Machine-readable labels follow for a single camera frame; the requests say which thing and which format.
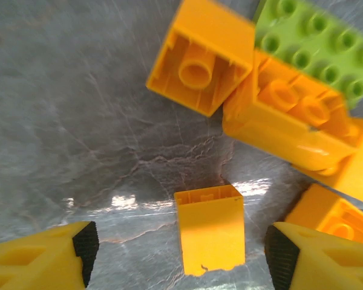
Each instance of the yellow block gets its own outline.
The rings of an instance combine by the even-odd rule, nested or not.
[[[245,263],[243,197],[231,185],[175,193],[186,275]]]
[[[257,50],[254,55],[252,72],[224,103],[226,135],[314,171],[355,153],[340,93]]]
[[[363,243],[363,211],[318,184],[304,192],[285,221]]]
[[[184,0],[146,86],[211,116],[252,69],[254,24],[209,0]]]
[[[98,246],[94,222],[0,243],[0,290],[85,289]]]
[[[352,118],[352,120],[360,131],[355,154],[345,158],[330,173],[296,168],[327,186],[363,201],[363,119]]]
[[[363,290],[361,243],[276,222],[265,252],[275,289]]]

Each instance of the marble countertop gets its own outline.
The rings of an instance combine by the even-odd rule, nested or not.
[[[145,88],[178,2],[0,0],[0,242],[92,220],[90,290],[273,289],[266,228],[312,180],[223,135],[221,109]],[[221,2],[249,18],[258,4]],[[314,2],[363,31],[363,0]],[[227,182],[244,196],[247,263],[184,276],[173,193]]]

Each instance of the green plate brick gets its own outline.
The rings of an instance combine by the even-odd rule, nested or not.
[[[256,46],[344,93],[363,98],[363,34],[300,0],[260,0]]]

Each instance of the plastic brick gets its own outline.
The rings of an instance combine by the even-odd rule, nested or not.
[[[356,152],[341,93],[258,50],[223,114],[227,135],[308,170],[334,167]]]
[[[363,119],[352,119],[359,132],[355,154],[345,158],[337,166],[321,172],[296,168],[327,186],[363,201]]]
[[[231,185],[175,193],[186,275],[245,263],[243,197]]]
[[[265,238],[275,289],[363,290],[363,244],[287,222]]]
[[[342,91],[363,97],[363,34],[300,0],[260,0],[256,46]]]
[[[363,243],[363,211],[318,184],[304,192],[285,221]]]
[[[98,247],[94,222],[0,243],[0,290],[85,289]]]
[[[252,69],[255,28],[220,4],[184,0],[146,86],[211,116]]]

